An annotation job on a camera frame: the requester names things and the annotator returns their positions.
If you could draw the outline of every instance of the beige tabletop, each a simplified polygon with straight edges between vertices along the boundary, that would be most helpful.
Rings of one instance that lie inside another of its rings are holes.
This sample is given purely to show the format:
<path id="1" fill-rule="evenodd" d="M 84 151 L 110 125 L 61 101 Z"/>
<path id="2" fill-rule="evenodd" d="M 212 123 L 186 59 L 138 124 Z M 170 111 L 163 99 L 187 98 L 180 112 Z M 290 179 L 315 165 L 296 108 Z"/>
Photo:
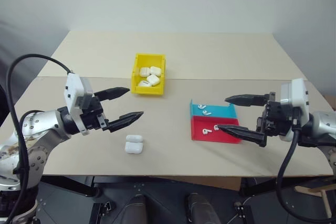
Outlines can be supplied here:
<path id="1" fill-rule="evenodd" d="M 81 76 L 131 78 L 138 52 L 165 54 L 167 79 L 305 78 L 272 34 L 70 31 L 53 58 Z M 65 75 L 48 62 L 39 76 Z"/>
<path id="2" fill-rule="evenodd" d="M 95 91 L 129 87 L 129 79 L 89 78 Z M 18 115 L 27 110 L 53 110 L 65 105 L 65 77 L 38 77 L 17 102 Z M 227 105 L 224 98 L 242 93 L 276 91 L 284 81 L 267 80 L 167 80 L 162 97 L 127 93 L 102 103 L 109 120 L 132 111 L 144 111 L 135 123 L 114 133 L 93 130 L 74 135 L 58 145 L 45 167 L 48 175 L 207 175 L 276 176 L 289 143 L 270 137 L 265 148 L 250 142 L 225 144 L 191 140 L 189 103 Z M 331 108 L 315 87 L 306 82 L 310 110 Z M 236 107 L 239 122 L 255 129 L 262 107 Z M 2 140 L 13 130 L 10 117 L 0 128 Z M 127 134 L 141 134 L 144 149 L 139 155 L 124 151 Z M 317 148 L 298 147 L 287 176 L 331 175 L 332 170 Z"/>

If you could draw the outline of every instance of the white earbud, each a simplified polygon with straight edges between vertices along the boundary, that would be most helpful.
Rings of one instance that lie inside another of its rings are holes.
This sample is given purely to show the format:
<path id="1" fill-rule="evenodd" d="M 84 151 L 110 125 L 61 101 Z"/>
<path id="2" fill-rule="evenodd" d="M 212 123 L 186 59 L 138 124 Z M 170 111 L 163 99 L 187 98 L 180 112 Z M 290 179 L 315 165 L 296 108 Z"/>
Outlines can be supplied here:
<path id="1" fill-rule="evenodd" d="M 199 105 L 198 105 L 198 108 L 199 108 L 200 110 L 204 109 L 205 107 L 206 107 L 206 105 L 202 105 L 202 104 L 199 104 Z"/>
<path id="2" fill-rule="evenodd" d="M 212 132 L 212 130 L 203 129 L 202 132 L 203 132 L 204 135 L 206 135 L 206 134 L 208 134 L 208 132 Z"/>
<path id="3" fill-rule="evenodd" d="M 211 112 L 207 112 L 206 110 L 202 111 L 203 115 L 211 115 Z"/>

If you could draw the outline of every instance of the yellow plastic tray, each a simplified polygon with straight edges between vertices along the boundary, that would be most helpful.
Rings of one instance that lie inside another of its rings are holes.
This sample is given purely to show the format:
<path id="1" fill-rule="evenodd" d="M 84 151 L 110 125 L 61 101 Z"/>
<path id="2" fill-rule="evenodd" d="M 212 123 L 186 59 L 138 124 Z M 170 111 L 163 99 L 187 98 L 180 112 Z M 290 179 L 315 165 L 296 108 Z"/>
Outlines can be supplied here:
<path id="1" fill-rule="evenodd" d="M 145 77 L 139 76 L 140 68 L 144 67 L 150 68 L 151 66 L 161 68 L 160 83 L 153 87 L 138 87 L 140 81 L 146 80 Z M 166 67 L 165 55 L 136 54 L 131 79 L 131 92 L 137 94 L 163 95 L 165 67 Z"/>

